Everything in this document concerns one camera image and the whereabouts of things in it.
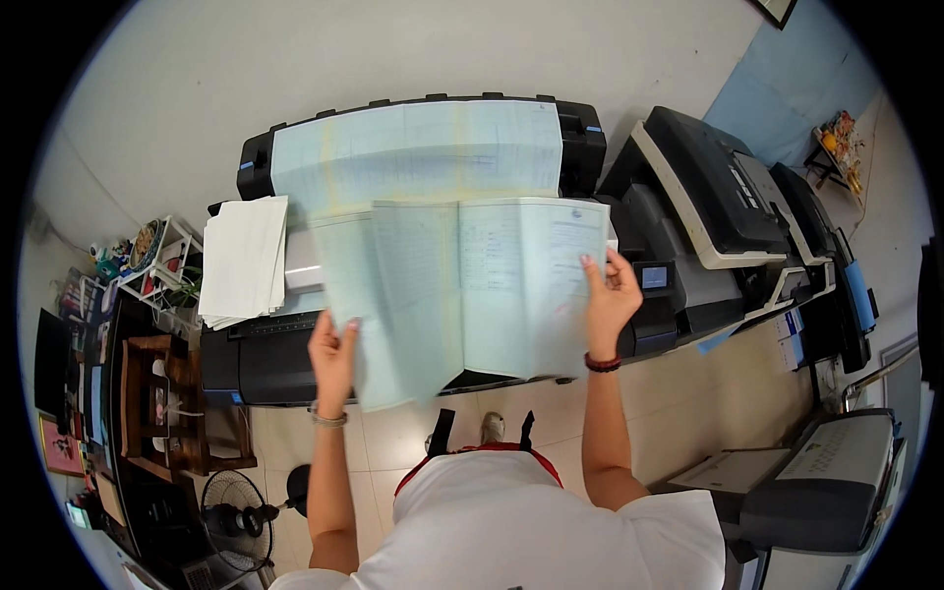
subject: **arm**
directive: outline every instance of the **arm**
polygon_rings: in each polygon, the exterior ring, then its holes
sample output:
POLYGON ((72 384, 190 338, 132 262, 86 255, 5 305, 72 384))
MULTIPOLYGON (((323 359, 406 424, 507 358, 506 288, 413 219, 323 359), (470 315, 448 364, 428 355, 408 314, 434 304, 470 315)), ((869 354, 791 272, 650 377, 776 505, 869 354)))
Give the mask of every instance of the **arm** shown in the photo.
MULTIPOLYGON (((590 286, 587 305, 587 343, 590 358, 616 358, 616 339, 642 305, 643 295, 632 267, 607 248, 606 280, 590 257, 581 257, 590 286)), ((630 435, 616 371, 590 371, 583 419, 583 484, 594 506, 616 511, 649 491, 632 475, 630 435)))
MULTIPOLYGON (((308 353, 318 381, 318 415, 340 418, 350 395, 354 374, 354 345, 359 322, 347 323, 343 340, 331 324, 328 311, 318 322, 308 342, 308 353)), ((344 574, 357 570, 357 530, 354 500, 347 478, 344 429, 314 427, 312 471, 308 480, 308 531, 312 536, 312 558, 308 567, 333 569, 344 574)))

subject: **printer display screen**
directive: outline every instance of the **printer display screen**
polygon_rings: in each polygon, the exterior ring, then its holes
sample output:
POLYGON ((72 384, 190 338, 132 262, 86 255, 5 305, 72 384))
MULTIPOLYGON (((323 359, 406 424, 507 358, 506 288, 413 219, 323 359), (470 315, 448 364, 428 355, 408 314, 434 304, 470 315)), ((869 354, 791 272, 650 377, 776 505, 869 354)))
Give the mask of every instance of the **printer display screen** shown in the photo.
POLYGON ((643 268, 643 289, 662 289, 668 284, 668 272, 664 266, 643 268))

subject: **large format printer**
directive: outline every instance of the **large format printer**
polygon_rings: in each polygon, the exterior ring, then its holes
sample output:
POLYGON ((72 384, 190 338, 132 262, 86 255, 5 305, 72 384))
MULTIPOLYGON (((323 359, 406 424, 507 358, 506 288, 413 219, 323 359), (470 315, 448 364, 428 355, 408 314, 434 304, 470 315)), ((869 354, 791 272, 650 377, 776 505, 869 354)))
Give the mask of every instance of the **large format printer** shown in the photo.
MULTIPOLYGON (((483 99, 552 103, 563 141, 559 196, 593 198, 610 205, 612 237, 632 262, 645 295, 642 308, 620 334, 618 349, 624 359, 661 354, 721 330, 748 328, 799 304, 828 299, 820 306, 824 314, 848 321, 842 337, 817 354, 835 354, 833 349, 841 348, 844 361, 846 351, 853 351, 849 366, 856 359, 862 364, 868 360, 864 331, 850 313, 855 310, 853 297, 837 272, 851 262, 851 253, 836 245, 828 217, 805 181, 780 165, 768 171, 736 138, 662 107, 636 125, 598 190, 606 140, 592 106, 545 95, 517 98, 486 93, 375 101, 354 110, 322 111, 290 126, 273 126, 243 146, 237 172, 240 196, 251 200, 281 190, 273 182, 273 170, 280 164, 274 146, 310 121, 359 116, 404 103, 483 99), (837 288, 842 297, 832 297, 837 288)), ((210 206, 211 214, 218 208, 219 204, 210 206)), ((320 274, 317 253, 304 247, 303 231, 287 235, 287 300, 318 295, 305 293, 317 291, 320 274)), ((267 405, 297 405, 312 399, 315 383, 304 345, 317 317, 314 310, 321 308, 286 307, 289 313, 280 316, 247 320, 219 331, 204 329, 203 381, 208 395, 267 405)), ((466 371, 446 391, 511 380, 466 371)))
POLYGON ((656 107, 636 123, 595 198, 611 205, 638 278, 660 265, 673 275, 671 289, 652 293, 641 280, 646 298, 633 337, 620 339, 624 357, 816 301, 817 329, 839 336, 810 358, 841 353, 847 372, 868 361, 874 299, 818 198, 786 166, 768 170, 730 134, 656 107))
POLYGON ((653 493, 709 490, 725 590, 844 590, 882 541, 907 442, 890 410, 823 418, 790 447, 725 450, 653 493))

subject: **black backpack strap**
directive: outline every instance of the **black backpack strap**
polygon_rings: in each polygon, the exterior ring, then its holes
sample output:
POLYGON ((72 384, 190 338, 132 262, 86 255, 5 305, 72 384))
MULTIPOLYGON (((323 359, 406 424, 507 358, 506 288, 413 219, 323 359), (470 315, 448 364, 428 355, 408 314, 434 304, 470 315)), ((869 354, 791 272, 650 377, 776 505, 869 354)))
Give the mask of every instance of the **black backpack strap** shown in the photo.
POLYGON ((525 418, 524 424, 521 425, 521 442, 518 443, 518 450, 523 450, 525 452, 531 452, 531 425, 534 424, 534 412, 528 410, 528 417, 525 418))
POLYGON ((436 420, 436 428, 433 429, 430 439, 430 450, 426 453, 430 459, 448 453, 449 433, 452 431, 452 421, 455 417, 455 410, 443 408, 439 411, 439 419, 436 420))

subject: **fan base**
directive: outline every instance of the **fan base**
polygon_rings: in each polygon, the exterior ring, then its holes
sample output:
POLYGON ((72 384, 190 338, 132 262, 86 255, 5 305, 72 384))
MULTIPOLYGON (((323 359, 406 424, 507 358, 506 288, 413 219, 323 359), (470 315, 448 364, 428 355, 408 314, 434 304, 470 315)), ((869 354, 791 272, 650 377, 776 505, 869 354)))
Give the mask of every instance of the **fan base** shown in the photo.
POLYGON ((310 464, 299 465, 292 470, 288 481, 285 483, 289 499, 294 498, 296 500, 295 509, 306 518, 308 518, 308 474, 311 470, 312 466, 310 464))

